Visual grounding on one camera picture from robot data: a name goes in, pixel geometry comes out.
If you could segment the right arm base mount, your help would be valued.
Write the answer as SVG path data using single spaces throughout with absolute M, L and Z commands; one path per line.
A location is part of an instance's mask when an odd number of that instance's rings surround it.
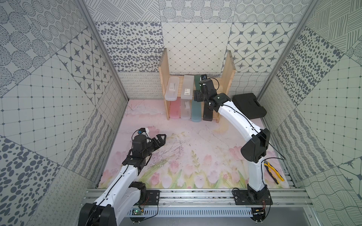
M 236 205 L 273 205 L 270 192 L 267 187 L 261 191 L 254 191 L 251 188 L 240 190 L 234 188 L 232 195 Z

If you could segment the clear labelled pencil case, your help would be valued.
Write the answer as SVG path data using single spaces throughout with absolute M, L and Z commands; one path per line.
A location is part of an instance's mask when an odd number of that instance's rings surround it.
M 185 75 L 181 89 L 181 99 L 192 100 L 194 88 L 194 76 Z

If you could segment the teal pencil case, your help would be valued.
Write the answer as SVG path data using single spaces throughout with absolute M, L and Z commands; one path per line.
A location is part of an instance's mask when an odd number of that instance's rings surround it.
M 201 102 L 192 100 L 191 121 L 192 122 L 201 122 L 202 121 Z

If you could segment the black pencil case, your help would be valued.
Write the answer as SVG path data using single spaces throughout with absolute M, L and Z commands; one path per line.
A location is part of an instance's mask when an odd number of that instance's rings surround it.
M 210 109 L 207 104 L 204 104 L 203 120 L 204 121 L 213 120 L 213 109 Z

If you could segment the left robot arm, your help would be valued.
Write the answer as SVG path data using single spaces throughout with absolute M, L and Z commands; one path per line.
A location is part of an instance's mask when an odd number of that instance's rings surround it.
M 134 205 L 148 202 L 146 185 L 136 178 L 149 163 L 152 153 L 166 144 L 166 135 L 150 138 L 145 128 L 135 133 L 117 177 L 99 198 L 81 208 L 79 226 L 119 226 Z

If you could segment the dark green pencil case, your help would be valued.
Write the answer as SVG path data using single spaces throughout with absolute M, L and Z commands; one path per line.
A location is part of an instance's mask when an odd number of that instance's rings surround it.
M 195 83 L 195 90 L 200 90 L 200 84 L 201 81 L 201 75 L 195 75 L 194 76 L 194 83 Z

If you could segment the clear rounded pencil case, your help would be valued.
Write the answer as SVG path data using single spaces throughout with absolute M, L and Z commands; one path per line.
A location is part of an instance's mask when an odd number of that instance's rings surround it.
M 170 76 L 168 79 L 165 100 L 166 101 L 175 101 L 178 96 L 180 78 L 176 76 Z

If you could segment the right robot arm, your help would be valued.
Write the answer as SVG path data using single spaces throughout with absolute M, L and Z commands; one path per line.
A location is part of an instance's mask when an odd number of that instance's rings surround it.
M 225 93 L 217 93 L 212 79 L 200 80 L 196 84 L 194 100 L 227 119 L 241 134 L 246 144 L 241 148 L 242 156 L 248 161 L 248 189 L 260 192 L 265 188 L 263 163 L 270 140 L 270 131 L 252 123 Z

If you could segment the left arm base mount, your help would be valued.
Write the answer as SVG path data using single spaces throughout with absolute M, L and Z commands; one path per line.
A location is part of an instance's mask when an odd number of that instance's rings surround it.
M 160 190 L 144 190 L 140 193 L 140 199 L 136 205 L 159 205 Z

